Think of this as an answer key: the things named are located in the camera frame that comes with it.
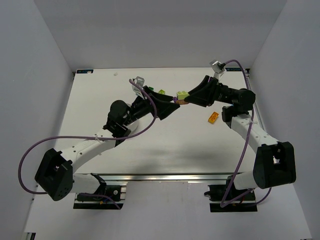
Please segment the lime square lego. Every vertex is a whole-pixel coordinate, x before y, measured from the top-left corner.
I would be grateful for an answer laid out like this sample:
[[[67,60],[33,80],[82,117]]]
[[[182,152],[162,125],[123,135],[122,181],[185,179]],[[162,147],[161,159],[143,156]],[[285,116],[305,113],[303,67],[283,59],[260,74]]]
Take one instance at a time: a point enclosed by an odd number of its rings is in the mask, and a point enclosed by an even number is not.
[[[162,95],[165,95],[165,94],[166,94],[166,92],[165,92],[164,90],[162,90],[162,89],[159,90],[158,93],[159,93],[159,94],[162,94]]]

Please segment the lime curved lego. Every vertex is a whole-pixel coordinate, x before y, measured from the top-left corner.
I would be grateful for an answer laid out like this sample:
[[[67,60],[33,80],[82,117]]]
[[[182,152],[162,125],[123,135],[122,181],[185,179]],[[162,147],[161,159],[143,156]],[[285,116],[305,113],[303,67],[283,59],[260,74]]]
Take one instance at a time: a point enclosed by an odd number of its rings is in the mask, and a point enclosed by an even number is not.
[[[189,93],[188,92],[186,92],[186,91],[178,91],[177,93],[176,93],[176,98],[177,98],[177,100],[184,100],[186,97],[188,97],[189,96]]]

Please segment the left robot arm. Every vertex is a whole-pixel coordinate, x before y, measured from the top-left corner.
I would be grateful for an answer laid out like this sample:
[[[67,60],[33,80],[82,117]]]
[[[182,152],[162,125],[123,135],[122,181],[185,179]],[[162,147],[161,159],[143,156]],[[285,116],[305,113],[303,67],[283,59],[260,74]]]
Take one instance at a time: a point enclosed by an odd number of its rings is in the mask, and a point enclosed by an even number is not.
[[[44,154],[35,181],[54,201],[60,201],[69,193],[102,198],[106,194],[106,182],[96,173],[78,174],[77,170],[94,157],[120,145],[125,137],[132,136],[140,118],[152,114],[163,120],[180,107],[171,96],[153,92],[146,86],[143,89],[148,97],[138,96],[132,104],[114,101],[106,124],[93,138],[60,151],[51,148]]]

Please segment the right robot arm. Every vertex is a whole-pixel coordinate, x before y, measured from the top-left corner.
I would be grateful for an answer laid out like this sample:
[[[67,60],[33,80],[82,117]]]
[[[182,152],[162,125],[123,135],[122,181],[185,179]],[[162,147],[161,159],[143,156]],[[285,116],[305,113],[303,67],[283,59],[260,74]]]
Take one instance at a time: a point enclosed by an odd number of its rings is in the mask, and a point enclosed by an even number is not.
[[[294,147],[288,141],[278,141],[253,122],[249,113],[253,111],[256,95],[251,90],[230,88],[207,75],[188,94],[184,100],[201,107],[216,101],[226,103],[222,108],[223,122],[255,152],[253,169],[236,175],[235,189],[267,189],[296,181]]]

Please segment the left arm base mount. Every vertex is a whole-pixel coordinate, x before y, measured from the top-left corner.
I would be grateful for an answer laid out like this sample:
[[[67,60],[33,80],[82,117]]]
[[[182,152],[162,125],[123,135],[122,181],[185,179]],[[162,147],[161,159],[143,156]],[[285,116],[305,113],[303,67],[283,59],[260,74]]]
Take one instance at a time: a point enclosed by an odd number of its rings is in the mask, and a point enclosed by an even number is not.
[[[121,210],[125,192],[119,184],[108,184],[100,175],[74,174],[72,193],[75,210]]]

